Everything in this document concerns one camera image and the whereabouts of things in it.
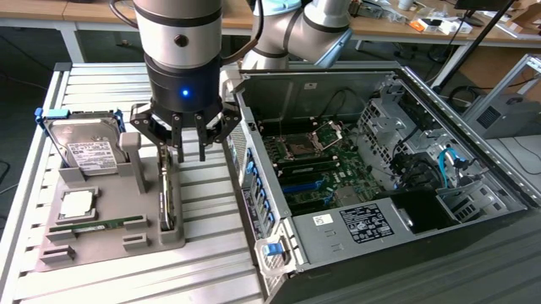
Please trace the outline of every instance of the white table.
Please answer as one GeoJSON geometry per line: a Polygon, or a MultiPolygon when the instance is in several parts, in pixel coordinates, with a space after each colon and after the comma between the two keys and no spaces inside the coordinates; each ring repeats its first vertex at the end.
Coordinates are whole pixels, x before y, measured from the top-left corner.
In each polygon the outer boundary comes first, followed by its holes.
{"type": "MultiPolygon", "coordinates": [[[[119,108],[128,117],[131,105],[148,102],[150,96],[143,63],[75,64],[71,71],[54,73],[44,108],[119,108]]],[[[127,130],[135,131],[128,123],[127,130]]],[[[183,132],[183,141],[180,183],[203,181],[206,176],[214,179],[217,174],[226,177],[219,182],[182,187],[182,196],[195,200],[183,205],[184,248],[38,273],[34,267],[62,159],[51,140],[36,128],[0,243],[0,303],[118,303],[150,299],[196,304],[241,299],[249,304],[263,302],[222,146],[207,151],[207,162],[202,163],[194,130],[183,132]]],[[[156,148],[147,138],[142,145],[142,158],[155,156],[156,148]]]]}

